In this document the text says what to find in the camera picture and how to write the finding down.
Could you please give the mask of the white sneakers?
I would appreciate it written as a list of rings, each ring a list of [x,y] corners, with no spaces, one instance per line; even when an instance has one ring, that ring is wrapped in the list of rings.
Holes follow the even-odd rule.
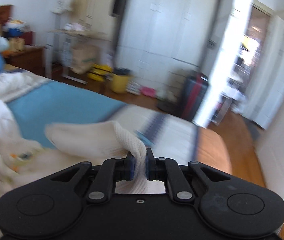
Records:
[[[134,94],[134,95],[140,95],[140,93],[141,93],[141,85],[139,85],[136,82],[130,81],[126,85],[126,92],[128,92],[130,94]]]

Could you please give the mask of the cream jacket with green trim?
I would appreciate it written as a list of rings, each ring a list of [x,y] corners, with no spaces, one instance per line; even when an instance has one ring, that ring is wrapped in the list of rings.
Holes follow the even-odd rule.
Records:
[[[117,193],[163,193],[163,183],[146,179],[146,146],[116,121],[96,124],[50,124],[54,148],[24,139],[7,105],[0,100],[0,195],[81,161],[100,165],[127,153],[135,158],[133,180],[118,182]]]

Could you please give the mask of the rolling overbed table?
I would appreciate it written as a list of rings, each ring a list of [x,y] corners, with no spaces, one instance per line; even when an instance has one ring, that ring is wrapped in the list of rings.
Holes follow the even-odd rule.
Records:
[[[92,42],[109,43],[107,34],[91,30],[74,31],[64,29],[53,29],[46,32],[45,45],[45,76],[53,78],[53,64],[59,63],[62,66],[62,77],[86,85],[87,81],[70,75],[73,69],[73,53],[75,46]]]

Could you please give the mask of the pink slippers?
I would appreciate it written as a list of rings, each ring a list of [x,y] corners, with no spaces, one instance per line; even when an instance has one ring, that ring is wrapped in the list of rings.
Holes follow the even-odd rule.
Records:
[[[142,87],[140,90],[141,94],[144,96],[148,96],[150,98],[155,98],[156,97],[156,90],[150,87]]]

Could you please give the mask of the yellow trash bin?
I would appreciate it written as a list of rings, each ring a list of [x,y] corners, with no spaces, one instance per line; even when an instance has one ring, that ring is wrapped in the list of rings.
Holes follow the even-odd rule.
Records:
[[[126,68],[115,68],[110,88],[117,94],[125,93],[127,84],[131,79],[131,70]]]

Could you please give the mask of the black red suitcase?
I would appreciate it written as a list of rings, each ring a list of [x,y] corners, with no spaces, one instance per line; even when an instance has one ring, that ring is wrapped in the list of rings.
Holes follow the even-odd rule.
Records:
[[[192,121],[209,87],[208,77],[195,73],[186,79],[181,96],[181,118]]]

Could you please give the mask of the white wardrobe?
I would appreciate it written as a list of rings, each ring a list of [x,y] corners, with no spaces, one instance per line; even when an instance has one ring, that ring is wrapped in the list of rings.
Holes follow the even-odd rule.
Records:
[[[213,32],[219,0],[128,0],[116,66],[139,85],[179,93],[198,70]]]

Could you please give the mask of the wooden nightstand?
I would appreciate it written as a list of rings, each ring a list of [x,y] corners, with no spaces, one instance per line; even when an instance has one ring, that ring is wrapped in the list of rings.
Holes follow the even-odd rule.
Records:
[[[9,48],[3,52],[7,64],[44,76],[43,46],[33,44],[34,32],[23,33],[20,37],[9,37]]]

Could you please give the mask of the white folded garment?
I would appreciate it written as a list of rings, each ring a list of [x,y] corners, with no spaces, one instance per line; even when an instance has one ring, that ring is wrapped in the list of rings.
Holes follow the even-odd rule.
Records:
[[[49,81],[28,71],[0,73],[0,100],[12,101]]]

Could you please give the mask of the brown paper bag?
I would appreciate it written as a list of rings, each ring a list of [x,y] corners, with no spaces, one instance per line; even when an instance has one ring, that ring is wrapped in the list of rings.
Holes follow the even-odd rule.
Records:
[[[91,44],[79,44],[71,50],[71,70],[76,74],[84,74],[99,59],[99,48]]]

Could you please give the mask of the blue striped bed sheet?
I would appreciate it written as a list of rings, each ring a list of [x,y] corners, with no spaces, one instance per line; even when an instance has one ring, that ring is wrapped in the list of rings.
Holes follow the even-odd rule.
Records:
[[[182,165],[196,160],[227,173],[232,171],[226,146],[214,131],[89,90],[50,80],[4,103],[12,112],[22,137],[47,148],[54,148],[45,135],[47,125],[116,121],[150,147],[156,157],[175,159]]]

